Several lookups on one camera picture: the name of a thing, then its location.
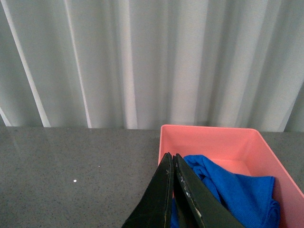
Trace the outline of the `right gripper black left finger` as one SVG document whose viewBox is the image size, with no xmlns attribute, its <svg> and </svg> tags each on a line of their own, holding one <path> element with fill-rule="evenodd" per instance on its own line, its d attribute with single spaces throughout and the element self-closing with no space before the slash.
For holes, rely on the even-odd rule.
<svg viewBox="0 0 304 228">
<path fill-rule="evenodd" d="M 123 228 L 169 228 L 171 226 L 174 164 L 165 153 L 140 202 Z"/>
</svg>

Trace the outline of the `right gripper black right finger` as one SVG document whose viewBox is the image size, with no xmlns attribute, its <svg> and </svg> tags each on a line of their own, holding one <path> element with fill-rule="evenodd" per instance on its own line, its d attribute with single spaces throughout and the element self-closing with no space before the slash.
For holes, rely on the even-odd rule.
<svg viewBox="0 0 304 228">
<path fill-rule="evenodd" d="M 180 228 L 242 228 L 185 160 L 176 154 L 173 195 Z"/>
</svg>

